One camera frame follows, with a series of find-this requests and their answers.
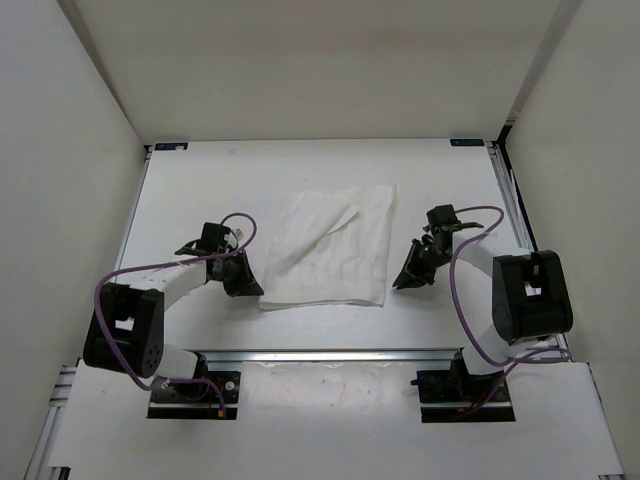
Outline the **white pleated skirt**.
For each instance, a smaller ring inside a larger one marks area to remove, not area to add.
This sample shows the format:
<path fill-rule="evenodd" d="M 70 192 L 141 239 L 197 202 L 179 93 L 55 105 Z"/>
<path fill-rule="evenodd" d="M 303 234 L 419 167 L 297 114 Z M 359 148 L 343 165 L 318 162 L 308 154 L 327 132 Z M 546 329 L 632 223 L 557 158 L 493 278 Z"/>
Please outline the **white pleated skirt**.
<path fill-rule="evenodd" d="M 259 308 L 383 306 L 394 202 L 389 185 L 288 195 L 267 254 Z"/>

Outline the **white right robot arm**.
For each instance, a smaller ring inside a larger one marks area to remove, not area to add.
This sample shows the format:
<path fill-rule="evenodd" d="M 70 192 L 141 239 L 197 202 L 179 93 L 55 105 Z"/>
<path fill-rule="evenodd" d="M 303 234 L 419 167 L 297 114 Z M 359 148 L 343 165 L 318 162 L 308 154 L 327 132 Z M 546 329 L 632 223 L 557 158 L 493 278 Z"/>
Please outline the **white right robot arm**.
<path fill-rule="evenodd" d="M 453 348 L 449 387 L 470 400 L 483 373 L 563 333 L 572 313 L 559 257 L 443 228 L 413 240 L 387 276 L 389 229 L 284 230 L 268 248 L 262 296 L 231 300 L 221 344 L 237 349 Z"/>

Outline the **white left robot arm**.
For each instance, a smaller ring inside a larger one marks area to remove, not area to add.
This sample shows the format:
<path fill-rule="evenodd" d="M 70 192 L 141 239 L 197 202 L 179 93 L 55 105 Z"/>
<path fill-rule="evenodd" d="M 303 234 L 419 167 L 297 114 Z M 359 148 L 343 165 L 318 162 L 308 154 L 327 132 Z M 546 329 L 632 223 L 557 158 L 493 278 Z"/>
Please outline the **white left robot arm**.
<path fill-rule="evenodd" d="M 154 268 L 132 284 L 106 282 L 99 288 L 83 359 L 94 368 L 135 378 L 175 379 L 188 400 L 206 395 L 210 377 L 201 356 L 165 343 L 165 312 L 210 281 L 223 284 L 230 297 L 264 294 L 246 252 L 229 246 L 204 248 L 192 241 L 176 251 L 167 268 Z"/>

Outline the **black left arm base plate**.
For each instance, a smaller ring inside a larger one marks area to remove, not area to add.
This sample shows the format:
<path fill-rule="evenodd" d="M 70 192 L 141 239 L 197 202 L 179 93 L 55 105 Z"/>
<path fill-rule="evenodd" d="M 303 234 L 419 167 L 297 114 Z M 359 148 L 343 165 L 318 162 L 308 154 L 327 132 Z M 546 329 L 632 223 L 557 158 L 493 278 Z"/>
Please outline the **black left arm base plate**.
<path fill-rule="evenodd" d="M 237 419 L 241 372 L 233 370 L 210 370 L 208 379 L 213 382 L 223 397 L 225 408 L 221 409 L 217 393 L 201 385 L 196 393 L 184 395 L 186 386 L 157 389 L 151 393 L 147 407 L 148 419 L 162 420 L 221 420 Z"/>

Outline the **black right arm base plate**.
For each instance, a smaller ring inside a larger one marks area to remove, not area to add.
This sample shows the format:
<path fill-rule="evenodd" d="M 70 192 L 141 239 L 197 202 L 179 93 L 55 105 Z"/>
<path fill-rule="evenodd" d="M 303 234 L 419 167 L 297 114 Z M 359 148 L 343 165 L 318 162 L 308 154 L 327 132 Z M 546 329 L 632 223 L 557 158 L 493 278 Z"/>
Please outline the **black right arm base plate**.
<path fill-rule="evenodd" d="M 419 370 L 410 385 L 417 388 L 424 424 L 516 421 L 502 372 L 468 376 L 451 370 Z"/>

